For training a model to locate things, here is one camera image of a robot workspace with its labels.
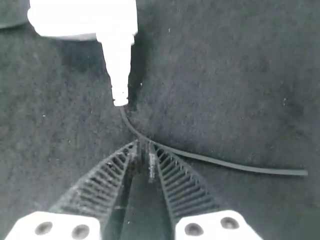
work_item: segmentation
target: dark fabric surface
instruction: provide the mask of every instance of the dark fabric surface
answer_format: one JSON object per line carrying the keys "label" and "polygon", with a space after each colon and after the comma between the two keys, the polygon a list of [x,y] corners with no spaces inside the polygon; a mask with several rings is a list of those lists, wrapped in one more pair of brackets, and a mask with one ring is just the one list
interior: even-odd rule
{"label": "dark fabric surface", "polygon": [[[307,168],[306,178],[275,177],[188,160],[264,239],[318,239],[319,3],[137,5],[132,124],[193,153]],[[113,107],[99,43],[41,38],[25,26],[1,31],[0,44],[2,237],[134,136]]]}

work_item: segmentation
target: black cable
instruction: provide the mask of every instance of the black cable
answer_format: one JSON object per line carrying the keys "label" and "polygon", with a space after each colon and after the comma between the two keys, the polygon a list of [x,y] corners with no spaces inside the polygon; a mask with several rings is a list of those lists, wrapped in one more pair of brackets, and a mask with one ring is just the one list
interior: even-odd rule
{"label": "black cable", "polygon": [[16,21],[1,22],[0,23],[0,30],[15,28],[20,25],[26,24],[27,22],[28,22],[28,19],[26,19],[26,18],[19,19]]}
{"label": "black cable", "polygon": [[208,156],[202,156],[199,154],[194,154],[194,153],[190,153],[187,151],[182,151],[182,150],[170,147],[170,146],[166,146],[166,145],[160,144],[156,141],[153,141],[150,138],[148,138],[148,137],[142,135],[140,132],[138,132],[130,123],[130,121],[126,115],[125,109],[123,107],[120,107],[120,114],[122,116],[122,119],[123,119],[125,125],[130,129],[131,132],[133,132],[135,135],[137,135],[140,139],[143,139],[147,142],[154,143],[154,144],[156,144],[164,149],[167,149],[167,150],[169,150],[177,155],[180,155],[180,156],[184,156],[184,157],[192,158],[192,159],[197,159],[200,161],[224,166],[227,168],[232,168],[232,169],[237,169],[237,170],[252,172],[252,173],[271,174],[271,175],[287,175],[287,176],[307,176],[308,175],[308,171],[304,170],[304,169],[274,169],[274,168],[245,166],[245,165],[241,165],[241,164],[237,164],[237,163],[219,160],[219,159],[208,157]]}

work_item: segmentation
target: white cable connector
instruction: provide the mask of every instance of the white cable connector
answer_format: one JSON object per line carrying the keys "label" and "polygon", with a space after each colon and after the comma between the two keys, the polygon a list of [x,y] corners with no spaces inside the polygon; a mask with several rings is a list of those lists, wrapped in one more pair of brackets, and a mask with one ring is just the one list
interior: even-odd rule
{"label": "white cable connector", "polygon": [[136,0],[30,0],[28,19],[43,37],[101,44],[115,106],[128,104],[131,46],[138,32]]}

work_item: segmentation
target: dark textured surface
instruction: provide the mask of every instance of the dark textured surface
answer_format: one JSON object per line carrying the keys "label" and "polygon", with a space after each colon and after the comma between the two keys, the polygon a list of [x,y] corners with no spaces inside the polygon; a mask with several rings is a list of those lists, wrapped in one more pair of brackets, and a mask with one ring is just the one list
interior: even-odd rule
{"label": "dark textured surface", "polygon": [[[318,239],[319,3],[137,4],[132,123],[194,153],[309,169],[274,177],[190,161],[264,239]],[[133,136],[112,105],[98,43],[45,39],[29,26],[0,32],[0,43],[2,237]]]}

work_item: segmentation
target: white plug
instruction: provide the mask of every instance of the white plug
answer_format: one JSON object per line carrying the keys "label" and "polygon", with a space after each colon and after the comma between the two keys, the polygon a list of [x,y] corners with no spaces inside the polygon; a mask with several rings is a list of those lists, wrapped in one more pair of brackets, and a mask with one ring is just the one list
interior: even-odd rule
{"label": "white plug", "polygon": [[128,104],[131,46],[138,32],[136,0],[30,0],[28,19],[43,37],[102,44],[115,106]]}

